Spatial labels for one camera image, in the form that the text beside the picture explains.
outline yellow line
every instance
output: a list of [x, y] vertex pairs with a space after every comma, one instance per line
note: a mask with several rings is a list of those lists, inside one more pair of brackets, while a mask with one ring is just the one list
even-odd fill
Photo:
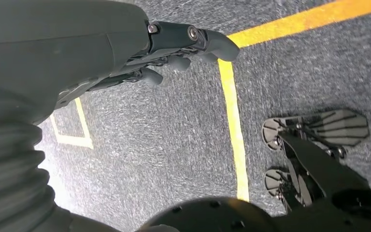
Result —
[[228, 37], [238, 47], [247, 47], [370, 13], [371, 0], [339, 0]]
[[[239, 47], [281, 38], [371, 13], [371, 0], [339, 0], [228, 36]], [[218, 61], [237, 175], [237, 197], [249, 201], [245, 148], [232, 64]]]
[[87, 127], [85, 114], [83, 113], [82, 102], [80, 98], [75, 99], [77, 114], [79, 115], [80, 123], [82, 124], [83, 134], [86, 138], [90, 138], [89, 128]]
[[58, 143], [61, 143], [61, 144], [70, 144], [74, 146], [83, 146], [83, 147], [88, 147], [90, 149], [94, 149], [92, 139], [90, 138], [89, 128], [87, 127], [85, 114], [83, 112], [82, 102], [80, 101], [80, 98], [76, 98], [75, 102], [76, 102], [77, 114], [79, 115], [79, 120], [82, 124], [84, 137], [76, 137], [76, 136], [59, 134], [59, 130], [57, 129], [55, 117], [52, 114], [50, 115], [50, 121], [52, 122], [56, 140]]
[[234, 73], [231, 62], [218, 60], [221, 82], [227, 106], [227, 118], [231, 145], [234, 153], [235, 172], [237, 174], [237, 198], [249, 201], [248, 177], [245, 165], [245, 148], [241, 132], [240, 113], [237, 104]]

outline bolt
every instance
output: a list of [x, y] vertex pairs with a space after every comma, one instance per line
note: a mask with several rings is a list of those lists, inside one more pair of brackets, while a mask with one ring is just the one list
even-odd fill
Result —
[[158, 27], [154, 24], [150, 24], [150, 25], [147, 26], [147, 30], [148, 30], [148, 33], [154, 34], [154, 33], [158, 32]]
[[197, 28], [195, 28], [195, 26], [190, 26], [188, 28], [188, 36], [193, 41], [196, 41], [198, 39], [198, 31]]
[[280, 191], [277, 191], [276, 198], [278, 198], [278, 200], [282, 200], [284, 197], [282, 196], [282, 193]]
[[338, 148], [338, 152], [339, 152], [339, 154], [341, 155], [341, 158], [342, 158], [342, 159], [346, 158], [346, 150], [345, 150], [345, 148], [343, 148], [343, 147], [339, 147], [339, 148]]
[[275, 145], [277, 145], [277, 146], [280, 146], [281, 145], [278, 137], [275, 137], [273, 141], [274, 141], [274, 144]]

